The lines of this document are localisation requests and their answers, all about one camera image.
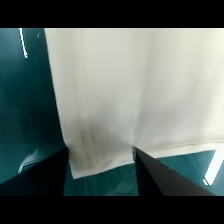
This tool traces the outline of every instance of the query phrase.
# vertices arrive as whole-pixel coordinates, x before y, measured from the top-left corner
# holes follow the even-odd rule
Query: white cloth
[[[224,29],[45,29],[74,178],[224,140]]]

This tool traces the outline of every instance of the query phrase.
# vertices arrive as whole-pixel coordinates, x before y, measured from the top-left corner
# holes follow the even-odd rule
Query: white fabric
[[[222,144],[223,29],[45,32],[74,178]]]

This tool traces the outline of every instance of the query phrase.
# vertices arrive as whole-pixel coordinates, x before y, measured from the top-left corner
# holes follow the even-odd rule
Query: cloth
[[[224,29],[45,29],[74,178],[222,146]]]

